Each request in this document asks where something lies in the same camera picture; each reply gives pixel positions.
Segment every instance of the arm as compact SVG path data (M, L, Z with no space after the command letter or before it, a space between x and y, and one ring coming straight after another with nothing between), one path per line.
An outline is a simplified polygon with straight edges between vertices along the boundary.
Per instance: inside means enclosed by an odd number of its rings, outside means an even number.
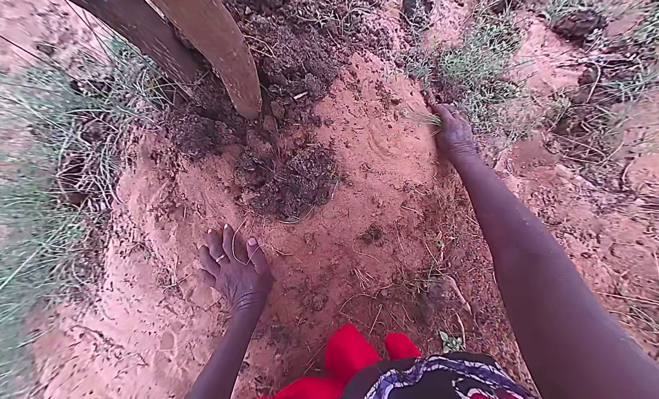
M210 230L206 241L208 246L199 249L204 267L200 277L231 304L233 315L221 343L186 398L227 399L233 393L245 350L271 291L272 274L255 239L248 240L247 250L233 248L234 231L228 224L223 238Z
M434 111L442 120L439 151L470 195L514 335L541 395L659 398L657 365L603 310L541 221L484 165L469 124L455 108L438 105Z

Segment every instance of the patterned fabric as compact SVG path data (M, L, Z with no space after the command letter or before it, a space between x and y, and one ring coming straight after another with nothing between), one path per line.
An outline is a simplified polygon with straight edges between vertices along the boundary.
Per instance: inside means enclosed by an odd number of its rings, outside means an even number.
M392 368L382 374L364 399L388 399L394 388L417 384L423 375L432 371L447 371L457 398L461 399L528 399L529 393L517 385L497 362L487 355L454 353L447 357L416 358L405 371Z

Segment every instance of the left arm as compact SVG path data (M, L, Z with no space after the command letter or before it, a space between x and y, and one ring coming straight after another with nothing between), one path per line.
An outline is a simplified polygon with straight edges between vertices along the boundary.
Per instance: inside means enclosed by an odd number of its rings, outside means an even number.
M268 301L272 273L255 239L248 240L246 248L234 248L234 231L228 224L222 235L210 230L206 241L207 245L199 249L204 267L200 269L200 276L231 304L233 315L221 343L186 399L228 399L255 325Z

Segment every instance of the finger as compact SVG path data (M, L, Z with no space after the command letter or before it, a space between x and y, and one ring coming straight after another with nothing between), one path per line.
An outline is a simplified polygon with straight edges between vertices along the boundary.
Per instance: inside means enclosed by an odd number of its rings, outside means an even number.
M221 272L221 267L218 266L218 263L216 263L213 258L211 258L209 247L202 245L199 248L199 257L201 258L201 266L203 266L210 274L218 276Z
M199 279L203 284L210 286L211 288L216 287L216 277L214 277L214 275L210 274L208 271L204 269L197 269L197 276L199 276Z
M248 254L245 252L242 238L236 234L230 225L224 225L224 251L229 259L236 259L241 263L248 264Z
M258 240L255 237L251 237L245 246L248 247L248 254L251 256L251 262L255 267L255 272L258 274L267 273L270 267L268 266L268 261L265 259L263 250L258 245Z
M435 100L435 96L433 95L431 89L421 90L421 94L423 95L423 101L425 101L425 103L431 108L438 104L438 101Z
M453 118L453 115L449 109L449 106L446 104L437 104L432 106L433 112L437 113L440 116L440 119L447 121Z
M211 258L213 258L220 267L228 265L230 260L224 252L224 239L218 231L212 229L209 230L209 233L206 235L206 244L209 246Z
M453 116L453 118L460 119L462 122L467 122L467 118L465 117L466 115L464 110L461 110L454 105L448 105L448 109L450 110L450 114Z

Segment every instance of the red fabric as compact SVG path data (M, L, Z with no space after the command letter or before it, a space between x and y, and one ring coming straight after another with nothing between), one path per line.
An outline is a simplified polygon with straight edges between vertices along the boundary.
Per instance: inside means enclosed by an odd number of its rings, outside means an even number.
M404 334L386 336L386 349L391 360L420 357L420 351ZM371 363L381 360L371 344L351 324L346 324L327 341L325 375L303 377L283 388L272 399L337 399L354 374Z
M376 349L356 327L346 324L327 341L325 374L343 387L357 371L379 360Z
M392 332L386 335L386 350L391 360L398 360L406 357L421 357L420 351L406 334Z

